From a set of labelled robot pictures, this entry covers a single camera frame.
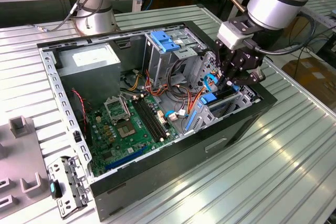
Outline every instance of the green motherboard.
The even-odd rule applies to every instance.
[[[132,100],[126,100],[124,104],[117,102],[110,104],[108,105],[109,111],[102,106],[87,114],[92,137],[88,146],[92,155],[91,168],[95,177],[179,137],[178,132],[169,122],[166,122],[164,126],[160,123],[157,115],[160,108],[154,98],[147,95],[143,101],[145,104],[142,103],[142,106],[150,109],[155,116],[156,123],[160,124],[164,130],[164,139],[160,138],[158,141],[153,129],[147,129],[145,125],[151,127],[151,124],[148,124],[148,118],[143,117],[143,112],[139,111],[141,109],[136,109],[134,106],[138,108],[139,105],[134,104]],[[127,107],[129,118],[113,123],[110,114],[113,116],[122,114],[123,106]]]

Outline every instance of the slotted metal surface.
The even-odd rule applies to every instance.
[[[117,16],[122,29],[180,20],[216,37],[219,21],[197,6]],[[50,34],[0,30],[0,123],[32,117],[46,165],[73,151],[35,43],[76,36],[71,22]],[[336,207],[336,117],[270,62],[262,68],[278,102],[241,141],[104,223],[323,223]],[[90,202],[62,221],[49,197],[2,221],[96,223],[98,216]]]
[[[336,18],[330,15],[336,9],[336,0],[308,0],[302,10],[328,28],[336,26]]]

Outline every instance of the side panel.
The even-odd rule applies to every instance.
[[[177,153],[176,155],[166,158],[161,163],[150,167],[149,169],[138,173],[136,176],[131,177],[119,185],[103,192],[102,194],[95,195],[95,202],[97,205],[97,212],[99,214],[100,221],[105,220],[111,215],[115,214],[124,207],[134,203],[137,200],[142,199],[153,191],[157,190],[167,182],[179,177],[184,172],[195,167],[206,159],[212,157],[216,153],[222,151],[228,144],[233,144],[246,132],[252,124],[269,108],[264,108],[262,111],[254,115],[244,117],[242,116],[240,121],[234,123],[233,125],[226,127],[224,130],[221,130],[213,134],[213,129],[206,131],[206,135],[210,137],[197,136],[194,134],[181,142],[178,142],[174,145],[176,147],[181,147],[178,145],[186,144],[186,142],[197,142],[191,147],[185,148],[183,151]],[[231,120],[231,116],[227,119],[219,122],[220,124],[226,124],[227,120]],[[161,150],[159,153],[152,155],[152,158],[159,158],[160,155],[164,155],[165,150]],[[138,164],[132,164],[129,167],[126,167],[122,170],[119,170],[116,174],[113,174],[106,178],[106,183],[109,183],[109,180],[118,180],[117,177],[124,177],[123,173],[128,173],[128,168],[131,166],[138,165],[137,167],[146,166],[150,163],[149,158],[143,159]],[[92,185],[92,192],[95,194],[96,190],[94,189],[95,185]]]

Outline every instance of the blue clip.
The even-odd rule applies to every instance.
[[[164,52],[171,52],[180,49],[180,46],[175,44],[172,38],[164,31],[153,31],[151,32],[151,37]]]
[[[212,93],[208,93],[208,94],[205,94],[201,97],[201,101],[204,103],[204,104],[207,104],[209,102],[212,102],[212,101],[215,101],[217,99],[217,97],[215,97],[214,94]]]
[[[237,85],[232,85],[231,87],[232,87],[236,92],[239,91],[239,87],[238,87]]]

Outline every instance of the metal bracket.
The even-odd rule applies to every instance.
[[[86,177],[78,156],[60,157],[48,166],[50,178],[57,182],[62,196],[57,206],[62,219],[86,207],[90,190],[85,188]]]
[[[239,78],[235,77],[231,80],[231,82],[234,85],[251,85],[255,83],[259,83],[265,79],[264,73],[259,69],[259,67],[256,69],[256,71],[251,72],[247,77],[245,78]]]

